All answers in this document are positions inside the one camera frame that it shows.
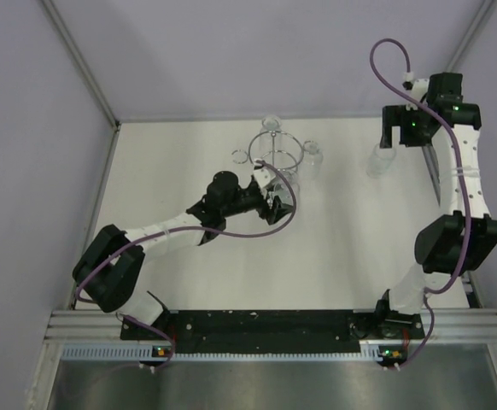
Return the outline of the clear ribbed wine glass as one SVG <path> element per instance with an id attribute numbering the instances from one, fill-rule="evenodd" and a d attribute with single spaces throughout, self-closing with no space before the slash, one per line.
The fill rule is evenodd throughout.
<path id="1" fill-rule="evenodd" d="M 307 140 L 302 145 L 303 157 L 298 168 L 299 177 L 302 182 L 315 180 L 324 162 L 322 146 L 314 140 Z"/>

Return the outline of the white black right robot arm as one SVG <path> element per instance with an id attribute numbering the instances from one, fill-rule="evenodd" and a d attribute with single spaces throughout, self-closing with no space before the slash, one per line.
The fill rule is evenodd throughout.
<path id="1" fill-rule="evenodd" d="M 481 112 L 478 105 L 465 102 L 462 78 L 459 73 L 437 73 L 415 79 L 407 71 L 403 88 L 408 102 L 382 110 L 380 149 L 392 148 L 397 128 L 401 145 L 435 151 L 441 210 L 416 237 L 414 265 L 377 302 L 373 324 L 382 337 L 395 337 L 414 323 L 430 292 L 426 275 L 457 278 L 474 271 L 497 244 L 497 220 L 484 199 L 478 161 Z"/>

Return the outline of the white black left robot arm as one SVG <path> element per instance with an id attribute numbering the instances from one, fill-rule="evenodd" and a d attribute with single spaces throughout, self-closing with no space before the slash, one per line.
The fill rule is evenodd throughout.
<path id="1" fill-rule="evenodd" d="M 233 172 L 216 173 L 202 198 L 170 220 L 131 230 L 104 226 L 73 269 L 75 297 L 104 313 L 135 319 L 150 338 L 163 337 L 169 326 L 165 305 L 138 288 L 146 263 L 228 236 L 230 217 L 256 212 L 276 233 L 292 221 L 296 210 L 289 178 L 267 165 L 254 168 L 246 187 Z"/>

